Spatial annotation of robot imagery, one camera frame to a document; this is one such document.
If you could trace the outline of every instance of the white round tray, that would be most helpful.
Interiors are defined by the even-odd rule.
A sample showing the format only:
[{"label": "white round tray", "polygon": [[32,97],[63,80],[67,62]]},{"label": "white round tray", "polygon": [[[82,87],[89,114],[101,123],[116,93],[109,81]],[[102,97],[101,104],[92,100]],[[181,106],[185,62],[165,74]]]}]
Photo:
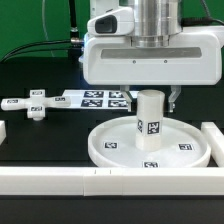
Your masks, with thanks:
[{"label": "white round tray", "polygon": [[107,121],[89,135],[88,151],[99,167],[206,167],[211,148],[201,131],[186,123],[164,118],[162,146],[147,152],[136,148],[136,116]]}]

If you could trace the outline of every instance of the white cylinder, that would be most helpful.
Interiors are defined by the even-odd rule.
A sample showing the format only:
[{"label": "white cylinder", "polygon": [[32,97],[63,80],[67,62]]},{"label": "white cylinder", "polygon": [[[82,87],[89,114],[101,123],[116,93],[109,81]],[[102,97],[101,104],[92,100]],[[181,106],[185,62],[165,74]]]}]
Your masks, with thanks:
[{"label": "white cylinder", "polygon": [[138,93],[136,147],[156,151],[161,147],[165,94],[157,90]]}]

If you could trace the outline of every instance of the green backdrop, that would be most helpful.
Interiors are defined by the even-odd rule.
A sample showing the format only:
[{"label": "green backdrop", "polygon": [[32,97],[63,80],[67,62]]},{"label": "green backdrop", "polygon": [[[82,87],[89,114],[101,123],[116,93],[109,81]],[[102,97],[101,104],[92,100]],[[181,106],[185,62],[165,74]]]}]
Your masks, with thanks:
[{"label": "green backdrop", "polygon": [[[43,0],[0,0],[0,57],[8,51],[36,41],[44,41],[42,25]],[[45,0],[46,28],[50,40],[70,37],[68,0]],[[89,0],[75,0],[81,35],[86,32]],[[224,20],[224,1],[207,0],[212,16]],[[200,0],[184,0],[184,17],[203,16]],[[35,53],[33,56],[51,56]],[[55,53],[66,56],[66,53]]]}]

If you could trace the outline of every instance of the black table surface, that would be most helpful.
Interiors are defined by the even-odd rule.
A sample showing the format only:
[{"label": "black table surface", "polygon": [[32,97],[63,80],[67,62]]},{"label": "black table surface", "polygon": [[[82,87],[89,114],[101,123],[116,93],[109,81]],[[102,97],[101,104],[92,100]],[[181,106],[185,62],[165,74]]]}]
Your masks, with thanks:
[{"label": "black table surface", "polygon": [[[0,97],[29,97],[30,89],[45,89],[48,97],[65,89],[89,86],[79,65],[68,59],[24,58],[0,65]],[[170,94],[170,87],[155,88]],[[224,127],[224,82],[216,86],[183,87],[173,114],[165,116],[200,128],[202,121]],[[40,122],[26,110],[0,111],[7,139],[0,146],[1,166],[94,166],[87,138],[98,124],[120,116],[119,111],[47,109]],[[19,197],[0,196],[0,223],[222,223],[223,197]]]}]

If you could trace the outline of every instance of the white track piece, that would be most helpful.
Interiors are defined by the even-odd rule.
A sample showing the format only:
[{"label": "white track piece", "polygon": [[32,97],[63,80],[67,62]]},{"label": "white track piece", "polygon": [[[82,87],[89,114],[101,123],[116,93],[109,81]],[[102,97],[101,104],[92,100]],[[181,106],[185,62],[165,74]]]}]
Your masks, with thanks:
[{"label": "white track piece", "polygon": [[224,135],[213,122],[202,123],[201,131],[212,148],[212,157],[219,167],[224,167]]}]

